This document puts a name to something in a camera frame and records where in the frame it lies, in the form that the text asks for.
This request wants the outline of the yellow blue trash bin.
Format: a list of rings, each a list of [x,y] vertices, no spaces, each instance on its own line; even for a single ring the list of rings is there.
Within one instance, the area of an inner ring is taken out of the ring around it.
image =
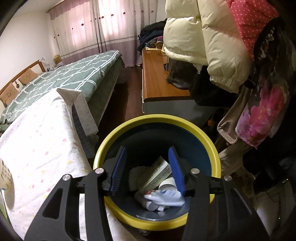
[[[221,177],[220,159],[213,142],[199,127],[177,116],[148,114],[119,125],[99,146],[93,168],[102,167],[107,159],[115,157],[121,146],[126,148],[127,157],[119,193],[106,197],[105,204],[118,220],[141,230],[164,231],[185,225],[190,199],[181,207],[163,212],[145,211],[128,186],[132,168],[151,166],[159,157],[168,161],[169,148],[173,146],[191,167],[208,176]]]

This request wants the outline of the white bottle in bin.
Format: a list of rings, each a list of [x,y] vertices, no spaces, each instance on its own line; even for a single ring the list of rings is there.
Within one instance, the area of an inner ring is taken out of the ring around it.
[[[176,183],[173,177],[163,180],[159,185],[159,190],[177,190]]]

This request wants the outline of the beige box in bin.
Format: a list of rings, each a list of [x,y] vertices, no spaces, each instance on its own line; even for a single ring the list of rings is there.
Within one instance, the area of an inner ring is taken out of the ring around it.
[[[145,194],[157,188],[171,174],[170,164],[163,158],[158,160],[138,178],[138,190]]]

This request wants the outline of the white dotted table sheet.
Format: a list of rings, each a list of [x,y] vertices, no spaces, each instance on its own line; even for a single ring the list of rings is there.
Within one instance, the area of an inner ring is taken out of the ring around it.
[[[13,183],[1,190],[1,240],[134,240],[105,207],[103,169],[92,170],[76,131],[98,128],[83,94],[57,88],[26,109],[1,136]]]

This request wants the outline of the wooden desk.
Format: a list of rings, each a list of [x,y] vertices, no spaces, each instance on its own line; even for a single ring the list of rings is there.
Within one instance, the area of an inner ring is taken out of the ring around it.
[[[175,101],[191,99],[188,90],[181,90],[167,83],[168,63],[161,51],[142,50],[142,112],[148,113],[148,104],[155,101]]]

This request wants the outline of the black handbag on desk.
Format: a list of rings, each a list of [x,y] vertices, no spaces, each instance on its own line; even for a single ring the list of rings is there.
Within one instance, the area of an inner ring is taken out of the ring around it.
[[[192,63],[169,58],[166,82],[178,89],[189,90],[197,72]]]

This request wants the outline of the wooden bed with green quilt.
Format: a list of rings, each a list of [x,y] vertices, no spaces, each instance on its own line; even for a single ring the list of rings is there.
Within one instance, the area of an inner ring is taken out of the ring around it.
[[[55,88],[82,91],[99,124],[124,65],[121,52],[110,50],[40,74],[24,86],[2,112],[1,133],[35,101]]]

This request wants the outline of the floral pink scarf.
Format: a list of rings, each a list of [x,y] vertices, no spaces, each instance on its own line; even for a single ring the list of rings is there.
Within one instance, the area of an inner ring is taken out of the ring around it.
[[[287,84],[259,81],[238,120],[235,128],[238,137],[257,148],[270,134],[289,98]]]

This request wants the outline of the illustrated green white box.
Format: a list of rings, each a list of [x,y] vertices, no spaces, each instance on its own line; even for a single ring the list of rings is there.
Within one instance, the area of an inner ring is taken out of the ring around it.
[[[0,189],[9,190],[12,186],[13,179],[9,168],[0,160]]]

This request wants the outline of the tissue box on far nightstand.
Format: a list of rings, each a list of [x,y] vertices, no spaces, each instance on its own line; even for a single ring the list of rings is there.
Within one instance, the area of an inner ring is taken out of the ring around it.
[[[62,62],[61,56],[59,54],[55,55],[53,60],[54,60],[55,65]]]

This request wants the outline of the right brown pillow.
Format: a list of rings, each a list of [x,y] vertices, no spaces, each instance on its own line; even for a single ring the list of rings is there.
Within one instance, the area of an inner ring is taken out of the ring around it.
[[[22,85],[27,85],[37,76],[39,76],[39,74],[29,68],[18,78],[18,80]]]

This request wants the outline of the brown pillow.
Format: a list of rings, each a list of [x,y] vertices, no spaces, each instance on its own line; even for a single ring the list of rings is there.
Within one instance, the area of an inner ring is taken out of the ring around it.
[[[18,95],[18,90],[14,87],[12,83],[1,93],[0,99],[5,107],[7,107],[12,100]]]
[[[39,74],[29,68],[18,78],[18,80],[22,85],[27,85],[37,76],[39,76]]]

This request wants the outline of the left brown pillow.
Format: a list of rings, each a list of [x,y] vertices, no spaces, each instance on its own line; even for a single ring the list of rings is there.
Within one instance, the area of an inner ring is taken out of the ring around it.
[[[12,83],[1,93],[0,99],[5,107],[7,107],[12,100],[18,95],[18,90],[14,87]]]

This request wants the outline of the dark clothes on desk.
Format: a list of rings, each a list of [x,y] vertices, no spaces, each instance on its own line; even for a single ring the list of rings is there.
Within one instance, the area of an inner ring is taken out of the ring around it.
[[[140,52],[140,54],[150,40],[163,35],[166,22],[167,19],[147,25],[140,31],[140,34],[138,35],[139,45],[137,48],[137,51]]]

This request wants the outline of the cream puffer jacket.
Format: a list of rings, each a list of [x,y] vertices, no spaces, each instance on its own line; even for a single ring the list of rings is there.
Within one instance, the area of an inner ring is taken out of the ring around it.
[[[247,80],[251,58],[226,1],[166,1],[165,54],[207,67],[210,81],[238,93]]]

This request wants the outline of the pink window curtain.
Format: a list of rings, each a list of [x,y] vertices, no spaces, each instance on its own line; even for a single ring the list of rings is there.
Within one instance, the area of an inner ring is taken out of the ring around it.
[[[165,1],[60,1],[48,11],[64,64],[118,50],[127,67],[142,63],[141,30],[166,18]]]

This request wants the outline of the red dotted garment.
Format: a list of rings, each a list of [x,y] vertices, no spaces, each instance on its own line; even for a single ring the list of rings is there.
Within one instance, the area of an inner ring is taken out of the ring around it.
[[[266,0],[232,0],[226,2],[232,13],[240,37],[251,59],[255,42],[264,27],[279,17],[277,10]]]

